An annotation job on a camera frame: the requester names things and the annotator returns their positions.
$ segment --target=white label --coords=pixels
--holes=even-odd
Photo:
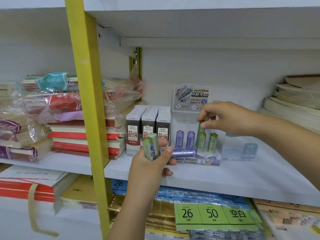
[[[128,125],[128,140],[138,141],[138,126]]]
[[[158,140],[168,140],[168,128],[158,128]]]
[[[151,133],[153,133],[153,127],[152,126],[144,126],[143,127],[143,137],[147,137]]]

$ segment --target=purple tube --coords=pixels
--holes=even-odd
[[[198,152],[196,149],[174,149],[171,158],[175,157],[196,157]]]
[[[194,131],[189,131],[186,136],[186,149],[193,149],[193,144],[195,142],[196,133]]]
[[[184,132],[182,130],[178,130],[177,137],[176,137],[176,149],[182,149],[183,136],[184,136]]]

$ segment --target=printed number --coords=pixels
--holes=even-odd
[[[212,218],[212,217],[217,218],[218,217],[218,212],[215,209],[212,209],[211,212],[210,212],[210,209],[207,209],[207,213],[210,214],[209,218]]]
[[[116,180],[117,182],[114,184],[115,186],[122,186],[123,185],[123,181],[120,180]]]
[[[192,212],[190,211],[191,209],[189,209],[188,211],[186,209],[182,209],[184,211],[184,214],[183,214],[183,218],[187,218],[187,217],[193,217],[193,214]]]

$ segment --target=yellow post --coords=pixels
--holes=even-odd
[[[102,238],[110,231],[108,201],[112,199],[111,180],[105,179],[109,162],[108,141],[102,95],[102,81],[95,19],[84,10],[83,0],[65,0],[78,76],[84,124],[97,197]]]

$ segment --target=teal wrapper label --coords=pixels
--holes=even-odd
[[[47,74],[43,78],[35,80],[38,87],[43,91],[66,91],[68,86],[68,77],[75,77],[75,75],[67,72],[53,72]]]

